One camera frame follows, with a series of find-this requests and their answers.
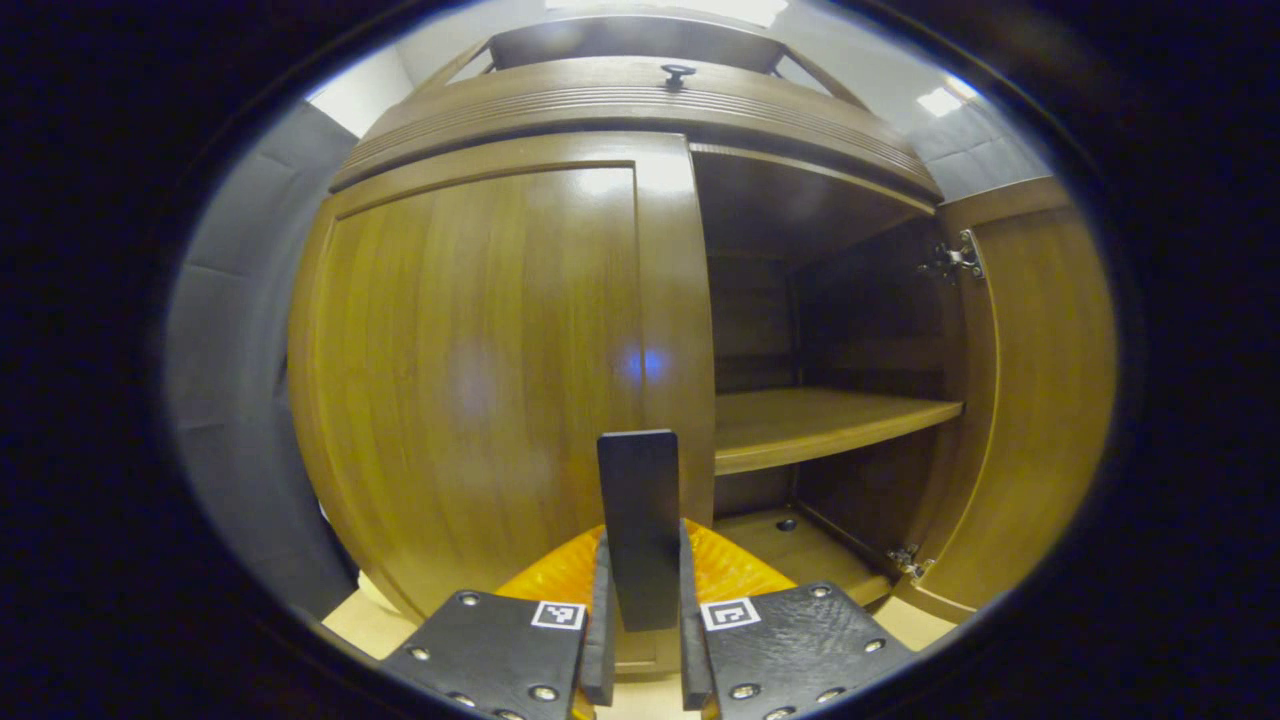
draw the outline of black knob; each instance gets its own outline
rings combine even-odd
[[[698,72],[698,68],[690,68],[689,65],[663,65],[662,69],[671,73],[671,77],[667,78],[667,87],[684,87],[685,76]]]

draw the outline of cabinet door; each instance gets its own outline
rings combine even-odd
[[[330,197],[298,273],[289,392],[334,529],[411,619],[604,521],[600,433],[672,428],[712,516],[710,301],[687,143],[460,150]]]
[[[1056,181],[974,195],[940,217],[948,237],[974,234],[987,278],[959,277],[965,414],[937,461],[946,497],[918,555],[936,561],[895,592],[959,621],[1025,578],[1070,523],[1106,445],[1117,350],[1092,233]]]

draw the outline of white wall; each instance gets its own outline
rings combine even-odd
[[[413,82],[397,46],[390,45],[343,70],[307,101],[356,137],[364,137],[374,120],[411,90]]]

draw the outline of metal hinge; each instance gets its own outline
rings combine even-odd
[[[918,273],[937,274],[942,279],[956,284],[959,270],[969,270],[974,278],[984,279],[986,270],[982,268],[982,258],[978,255],[977,238],[973,231],[960,231],[960,250],[951,250],[946,243],[940,242],[933,249],[933,259],[916,265]]]
[[[897,565],[897,569],[902,571],[904,575],[909,575],[911,582],[915,583],[933,566],[933,560],[924,560],[923,562],[915,561],[915,553],[920,551],[918,544],[908,544],[897,550],[891,550],[886,552],[888,559]]]

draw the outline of screw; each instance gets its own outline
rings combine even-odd
[[[529,694],[534,700],[540,700],[543,702],[550,702],[559,697],[559,693],[556,692],[556,688],[548,685],[534,685],[529,688]]]
[[[758,694],[760,694],[760,685],[755,683],[742,683],[741,685],[733,685],[733,689],[728,691],[728,697],[733,700],[746,700]]]

